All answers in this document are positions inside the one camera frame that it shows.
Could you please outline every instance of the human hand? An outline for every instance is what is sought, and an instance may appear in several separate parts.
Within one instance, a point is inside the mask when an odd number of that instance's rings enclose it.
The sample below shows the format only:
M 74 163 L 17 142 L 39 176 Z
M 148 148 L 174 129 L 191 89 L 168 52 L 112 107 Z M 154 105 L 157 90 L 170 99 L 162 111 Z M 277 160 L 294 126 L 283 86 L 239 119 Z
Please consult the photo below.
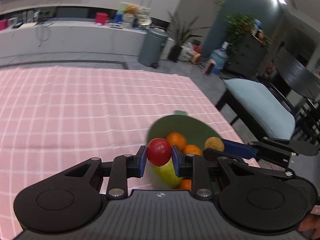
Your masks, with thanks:
M 313 235 L 311 236 L 312 240 L 320 238 L 320 216 L 309 214 L 306 218 L 301 222 L 298 231 L 304 232 L 311 229 L 315 229 Z

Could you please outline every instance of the dark cabinet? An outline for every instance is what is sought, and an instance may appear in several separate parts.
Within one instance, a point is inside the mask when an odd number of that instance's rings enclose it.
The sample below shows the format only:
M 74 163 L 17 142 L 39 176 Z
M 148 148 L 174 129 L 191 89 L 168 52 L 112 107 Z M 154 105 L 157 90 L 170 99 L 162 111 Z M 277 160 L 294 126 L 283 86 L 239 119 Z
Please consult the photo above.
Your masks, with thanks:
M 257 72 L 265 53 L 266 49 L 259 41 L 247 34 L 238 46 L 238 53 L 230 59 L 230 65 L 226 69 L 249 79 Z

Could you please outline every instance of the black plant pot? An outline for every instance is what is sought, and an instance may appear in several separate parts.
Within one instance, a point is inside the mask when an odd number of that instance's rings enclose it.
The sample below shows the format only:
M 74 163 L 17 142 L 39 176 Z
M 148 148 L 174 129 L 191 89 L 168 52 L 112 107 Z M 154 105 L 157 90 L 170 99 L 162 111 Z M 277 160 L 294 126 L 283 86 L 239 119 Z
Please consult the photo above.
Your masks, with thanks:
M 182 47 L 173 46 L 171 47 L 170 53 L 168 55 L 168 60 L 171 60 L 173 62 L 178 61 L 178 57 L 181 53 Z

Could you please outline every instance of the blue-gray wall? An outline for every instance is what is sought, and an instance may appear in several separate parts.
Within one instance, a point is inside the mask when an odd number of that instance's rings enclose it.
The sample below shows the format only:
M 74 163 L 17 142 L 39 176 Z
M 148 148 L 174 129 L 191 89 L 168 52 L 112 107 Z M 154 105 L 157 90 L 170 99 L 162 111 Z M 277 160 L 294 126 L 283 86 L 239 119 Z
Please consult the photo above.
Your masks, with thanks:
M 201 49 L 204 57 L 210 55 L 212 50 L 221 47 L 226 34 L 228 23 L 225 21 L 228 13 L 242 13 L 253 15 L 261 21 L 261 29 L 271 36 L 280 19 L 282 10 L 277 0 L 225 0 L 220 14 L 213 23 Z

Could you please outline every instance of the blue bottle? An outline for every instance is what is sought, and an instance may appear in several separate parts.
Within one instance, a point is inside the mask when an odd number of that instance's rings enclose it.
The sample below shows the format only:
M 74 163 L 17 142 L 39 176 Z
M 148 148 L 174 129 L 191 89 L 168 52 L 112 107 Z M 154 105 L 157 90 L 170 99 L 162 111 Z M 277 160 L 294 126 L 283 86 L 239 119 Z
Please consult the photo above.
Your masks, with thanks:
M 210 56 L 210 58 L 212 58 L 216 62 L 212 71 L 214 74 L 218 74 L 223 69 L 225 62 L 228 60 L 228 45 L 229 43 L 224 42 L 222 47 L 220 49 L 215 49 Z

